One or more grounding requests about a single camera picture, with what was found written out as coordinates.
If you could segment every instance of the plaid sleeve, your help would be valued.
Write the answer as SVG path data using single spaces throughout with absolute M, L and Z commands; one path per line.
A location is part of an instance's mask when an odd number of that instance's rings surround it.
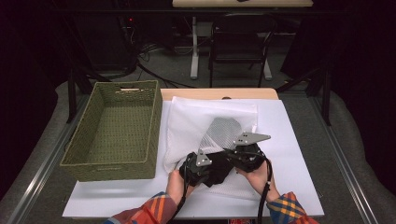
M 140 208 L 125 210 L 109 218 L 105 224 L 164 224 L 177 210 L 177 205 L 165 192 L 160 192 Z
M 278 199 L 268 203 L 267 207 L 274 223 L 317 223 L 306 214 L 293 192 L 280 196 Z

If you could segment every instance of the chair backrest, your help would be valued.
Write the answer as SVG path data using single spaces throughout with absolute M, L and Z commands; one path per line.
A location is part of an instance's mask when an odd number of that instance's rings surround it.
M 226 14 L 214 20 L 212 34 L 272 33 L 275 28 L 275 19 L 267 14 Z

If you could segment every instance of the desk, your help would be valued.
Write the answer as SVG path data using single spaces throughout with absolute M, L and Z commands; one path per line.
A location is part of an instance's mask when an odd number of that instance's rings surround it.
M 311 0 L 248 0 L 238 2 L 236 0 L 173 0 L 173 7 L 312 7 Z M 197 22 L 192 17 L 192 61 L 191 79 L 198 78 L 199 54 L 197 48 Z M 268 62 L 265 62 L 264 75 L 266 80 L 271 80 L 271 71 Z
M 291 128 L 288 115 L 283 103 L 277 100 L 275 90 L 167 89 L 162 90 L 162 94 L 164 102 L 155 178 L 147 180 L 77 182 L 64 209 L 64 217 L 110 217 L 122 210 L 138 207 L 155 193 L 165 190 L 167 183 L 167 173 L 163 168 L 163 157 L 166 150 L 165 127 L 170 108 L 169 100 L 174 95 L 207 100 L 221 99 L 224 96 L 228 96 L 233 99 L 244 98 L 241 101 L 257 103 L 259 108 L 257 132 L 272 135 L 271 141 L 261 142 L 259 146 L 274 163 L 276 185 L 279 191 L 294 191 L 308 215 L 324 215 L 301 150 Z M 207 190 L 208 188 L 197 189 L 177 214 L 177 218 L 213 219 L 257 216 L 259 201 L 230 198 L 215 193 L 208 193 Z M 263 215 L 269 216 L 268 210 L 264 210 Z

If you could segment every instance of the person's right hand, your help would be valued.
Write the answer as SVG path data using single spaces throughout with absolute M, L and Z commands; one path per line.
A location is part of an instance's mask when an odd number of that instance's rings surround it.
M 267 173 L 267 161 L 263 162 L 259 169 L 254 170 L 252 172 L 246 173 L 245 171 L 235 168 L 238 174 L 243 175 L 247 181 L 250 183 L 251 187 L 253 187 L 260 195 L 264 190 L 265 183 L 267 182 L 268 173 Z M 265 199 L 268 203 L 279 198 L 279 192 L 276 189 L 274 173 L 271 177 L 271 185 L 270 190 L 268 191 L 267 198 Z

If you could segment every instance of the rectangular basket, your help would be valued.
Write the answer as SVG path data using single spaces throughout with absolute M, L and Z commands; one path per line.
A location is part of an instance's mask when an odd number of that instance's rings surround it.
M 154 178 L 162 108 L 158 81 L 95 83 L 60 166 L 78 181 Z

